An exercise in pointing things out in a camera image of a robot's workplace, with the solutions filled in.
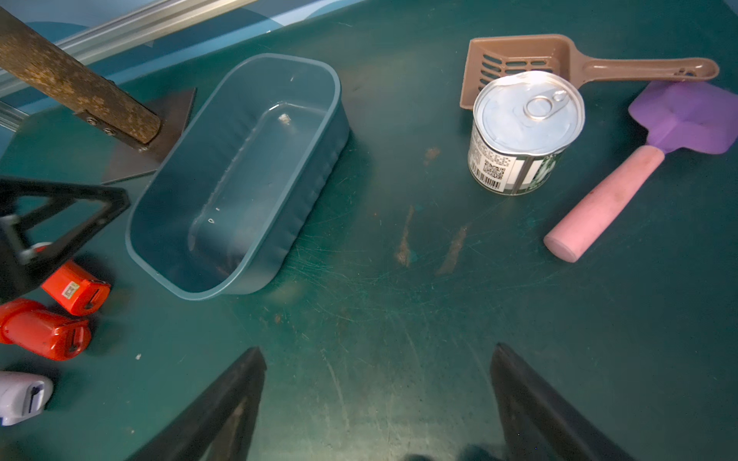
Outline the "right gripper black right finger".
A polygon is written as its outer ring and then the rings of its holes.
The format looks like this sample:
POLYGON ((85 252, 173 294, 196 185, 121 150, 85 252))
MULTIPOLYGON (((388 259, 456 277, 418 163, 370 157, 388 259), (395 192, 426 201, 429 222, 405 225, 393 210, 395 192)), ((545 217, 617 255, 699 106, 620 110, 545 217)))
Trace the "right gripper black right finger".
POLYGON ((510 460, 630 460, 509 345, 496 345, 490 378, 510 460))

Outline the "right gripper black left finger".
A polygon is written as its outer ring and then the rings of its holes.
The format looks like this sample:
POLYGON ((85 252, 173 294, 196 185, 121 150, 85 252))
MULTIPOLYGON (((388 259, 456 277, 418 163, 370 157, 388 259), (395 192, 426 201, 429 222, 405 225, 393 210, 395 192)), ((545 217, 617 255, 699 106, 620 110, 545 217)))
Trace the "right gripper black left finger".
POLYGON ((131 460, 245 460, 252 444, 267 366, 248 349, 131 460))

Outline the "red flashlight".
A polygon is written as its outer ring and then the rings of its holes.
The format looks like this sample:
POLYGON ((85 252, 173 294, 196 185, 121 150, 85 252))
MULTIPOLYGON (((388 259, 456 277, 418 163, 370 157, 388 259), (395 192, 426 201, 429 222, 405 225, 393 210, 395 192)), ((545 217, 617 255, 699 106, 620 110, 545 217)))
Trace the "red flashlight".
POLYGON ((90 345, 86 319, 51 312, 44 305, 17 299, 1 305, 1 343, 16 345, 54 361, 67 361, 90 345))
POLYGON ((111 293, 111 284, 95 278, 69 259, 42 283, 42 290, 69 314, 83 317, 96 313, 111 293))

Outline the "light purple flashlight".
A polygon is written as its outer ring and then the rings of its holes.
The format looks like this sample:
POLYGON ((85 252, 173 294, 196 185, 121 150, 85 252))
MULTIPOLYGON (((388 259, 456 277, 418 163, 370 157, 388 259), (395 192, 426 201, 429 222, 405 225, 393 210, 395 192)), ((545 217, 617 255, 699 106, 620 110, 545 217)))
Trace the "light purple flashlight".
POLYGON ((46 376, 1 372, 1 426, 14 426, 44 411, 54 383, 46 376))

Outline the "teal plastic storage box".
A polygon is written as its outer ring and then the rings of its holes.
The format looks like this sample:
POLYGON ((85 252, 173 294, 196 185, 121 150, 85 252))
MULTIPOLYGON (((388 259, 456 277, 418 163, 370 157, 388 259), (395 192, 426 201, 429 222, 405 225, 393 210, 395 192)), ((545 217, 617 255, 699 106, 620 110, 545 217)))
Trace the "teal plastic storage box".
POLYGON ((234 67, 138 198, 130 257, 187 301, 267 286, 348 142, 341 90, 322 61, 259 54, 234 67))

